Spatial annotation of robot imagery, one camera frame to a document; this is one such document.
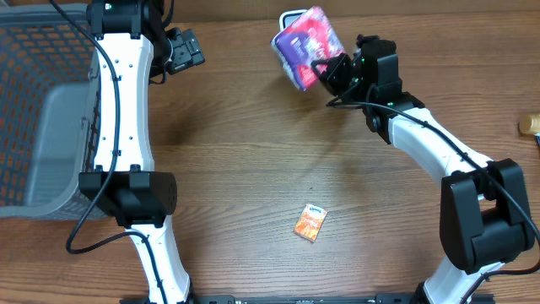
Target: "small orange package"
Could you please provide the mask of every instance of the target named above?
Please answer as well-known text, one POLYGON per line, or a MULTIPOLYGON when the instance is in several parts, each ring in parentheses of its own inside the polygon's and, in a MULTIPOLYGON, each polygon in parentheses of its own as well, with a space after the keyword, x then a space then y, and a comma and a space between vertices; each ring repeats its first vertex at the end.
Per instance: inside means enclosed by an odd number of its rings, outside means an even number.
POLYGON ((325 217, 327 217, 326 210, 312 204, 307 204, 294 226, 294 233, 314 242, 325 217))

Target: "wooden table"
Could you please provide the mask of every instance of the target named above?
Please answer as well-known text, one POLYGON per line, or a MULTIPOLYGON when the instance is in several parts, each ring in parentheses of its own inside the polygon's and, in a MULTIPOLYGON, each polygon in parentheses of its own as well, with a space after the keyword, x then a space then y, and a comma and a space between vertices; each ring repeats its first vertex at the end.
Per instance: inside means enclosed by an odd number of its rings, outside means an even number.
MULTIPOLYGON (((517 130, 540 112, 540 12, 335 18, 348 50, 358 33, 397 42, 405 89, 475 150, 512 158, 540 222, 540 153, 517 130)), ((414 291, 444 253, 439 188, 359 111, 296 90, 270 40, 275 20, 179 24, 207 62, 149 92, 158 171, 175 173, 181 260, 200 295, 360 296, 414 291), (314 244, 293 234, 307 203, 328 216, 314 244)), ((0 301, 116 303, 145 296, 130 240, 70 256, 73 222, 0 220, 0 301)), ((89 222, 76 247, 120 231, 89 222)), ((528 267, 537 249, 509 268, 528 267)), ((483 286, 499 301, 539 302, 540 275, 483 286)))

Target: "black cable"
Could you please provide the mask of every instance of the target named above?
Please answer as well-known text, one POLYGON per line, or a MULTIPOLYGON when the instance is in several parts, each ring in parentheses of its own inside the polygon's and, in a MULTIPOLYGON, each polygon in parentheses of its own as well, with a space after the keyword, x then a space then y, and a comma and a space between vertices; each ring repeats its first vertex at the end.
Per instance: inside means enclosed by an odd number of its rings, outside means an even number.
MULTIPOLYGON (((349 91, 352 91, 357 86, 358 86, 358 84, 353 85, 345 93, 347 93, 349 91)), ((458 153, 461 156, 462 159, 464 159, 469 165, 473 166, 480 173, 482 173, 484 176, 486 176, 488 178, 488 180, 497 188, 497 191, 499 191, 499 193, 501 193, 506 199, 508 199, 514 205, 514 207, 517 209, 517 211, 520 213, 520 215, 523 217, 523 219, 525 219, 526 224, 534 232, 534 236, 537 239, 538 245, 540 246, 540 231, 538 231, 537 226, 534 224, 534 222, 532 222, 532 219, 527 215, 527 213, 523 210, 523 208, 514 200, 514 198, 512 198, 512 196, 506 191, 506 189, 504 187, 502 187, 502 185, 500 185, 499 182, 497 182, 497 180, 494 177, 490 176, 490 174, 488 174, 488 172, 486 172, 486 170, 483 167, 481 167, 479 164, 475 163, 474 160, 472 160, 468 156, 468 154, 466 152, 463 152, 456 144, 454 144, 454 142, 452 142, 451 139, 449 139, 448 136, 446 136, 446 134, 444 134, 438 128, 433 127, 428 122, 423 122, 423 121, 419 120, 416 117, 413 117, 413 116, 411 116, 411 115, 409 115, 409 114, 407 114, 405 112, 396 110, 396 109, 394 109, 394 108, 392 108, 390 106, 383 106, 383 105, 379 105, 379 104, 375 104, 375 103, 370 103, 370 93, 374 88, 375 88, 375 84, 372 84, 370 86, 370 88, 368 89, 368 95, 366 96, 366 102, 356 102, 355 101, 355 102, 347 102, 347 103, 341 102, 341 103, 337 104, 336 101, 341 100, 343 98, 343 95, 341 95, 341 96, 335 98, 333 100, 333 102, 329 102, 327 105, 334 106, 334 107, 336 107, 336 106, 356 106, 356 108, 359 108, 359 107, 361 108, 363 106, 369 106, 369 107, 376 107, 376 108, 384 109, 384 110, 396 113, 398 115, 401 115, 401 116, 407 118, 408 120, 416 122, 420 126, 422 126, 424 128, 428 128, 432 132, 436 133, 451 148, 453 148, 456 151, 456 153, 458 153)), ((476 289, 485 280, 488 280, 490 277, 492 277, 494 275, 533 274, 533 273, 537 272, 538 270, 540 270, 540 259, 538 260, 536 265, 532 266, 529 269, 522 269, 522 270, 495 270, 495 271, 489 271, 487 273, 481 274, 480 277, 474 283, 474 285, 471 286, 471 288, 467 291, 465 296, 461 299, 460 304, 465 304, 467 302, 467 299, 469 298, 469 296, 472 296, 474 291, 476 291, 476 289)))
POLYGON ((148 84, 162 85, 162 84, 165 84, 166 82, 167 82, 167 71, 165 70, 165 67, 163 67, 163 73, 161 74, 161 81, 160 82, 154 81, 152 79, 148 80, 148 84))
MULTIPOLYGON (((105 52, 103 47, 101 47, 100 44, 98 42, 96 42, 94 37, 92 37, 88 32, 86 32, 86 30, 84 30, 75 21, 73 21, 66 14, 66 12, 64 12, 64 10, 58 6, 58 4, 54 0, 49 0, 49 2, 54 7, 54 9, 67 22, 69 22, 69 24, 71 24, 73 27, 75 27, 81 34, 84 35, 84 37, 86 37, 86 39, 88 39, 90 42, 92 42, 92 44, 101 53, 101 56, 105 59, 105 62, 107 63, 107 65, 111 69, 112 83, 113 83, 113 87, 114 87, 114 91, 115 91, 115 108, 116 108, 116 110, 115 110, 115 137, 114 137, 114 144, 113 144, 113 150, 112 150, 111 168, 109 169, 109 172, 113 172, 115 170, 115 168, 116 168, 116 163, 117 163, 117 160, 118 160, 118 143, 120 141, 120 89, 118 87, 119 79, 116 76, 116 70, 115 70, 115 68, 114 68, 114 66, 112 64, 111 59, 109 58, 109 56, 107 55, 107 53, 105 52)), ((145 235, 143 235, 142 233, 136 232, 136 231, 126 231, 126 232, 119 233, 119 234, 117 234, 115 236, 111 236, 111 237, 109 237, 109 238, 107 238, 107 239, 105 239, 105 240, 103 240, 101 242, 98 242, 98 243, 96 243, 96 244, 94 244, 92 246, 88 246, 88 247, 81 248, 81 249, 73 249, 72 248, 73 239, 75 238, 75 236, 77 235, 77 233, 81 229, 81 227, 83 226, 83 223, 89 217, 90 213, 92 212, 92 210, 94 209, 94 207, 98 203, 98 201, 100 200, 101 196, 103 196, 103 193, 107 189, 107 186, 109 186, 109 184, 111 183, 112 176, 113 176, 113 174, 109 174, 107 176, 107 178, 103 182, 103 186, 98 191, 98 193, 95 196, 94 200, 92 201, 90 206, 86 209, 84 214, 81 216, 81 218, 78 220, 77 224, 73 228, 71 234, 69 235, 69 238, 66 241, 66 250, 71 254, 81 254, 81 253, 90 252, 90 251, 92 251, 92 250, 94 250, 96 248, 99 248, 99 247, 101 247, 101 246, 103 246, 105 244, 113 242, 113 241, 115 241, 115 240, 117 240, 119 238, 122 238, 124 236, 139 236, 143 240, 143 243, 146 245, 146 248, 148 249, 148 255, 150 256, 150 262, 152 263, 152 269, 154 270, 154 276, 155 276, 155 279, 157 281, 159 290, 161 291, 161 295, 163 297, 163 303, 167 304, 167 298, 165 296, 165 289, 164 289, 164 287, 162 285, 161 278, 159 277, 159 272, 158 272, 158 269, 157 269, 157 264, 155 262, 154 252, 152 251, 152 247, 149 244, 148 238, 145 235)))
POLYGON ((164 30, 167 26, 169 26, 170 22, 172 21, 172 14, 175 10, 175 0, 170 0, 170 8, 169 13, 167 14, 167 18, 165 21, 161 23, 161 28, 164 30))

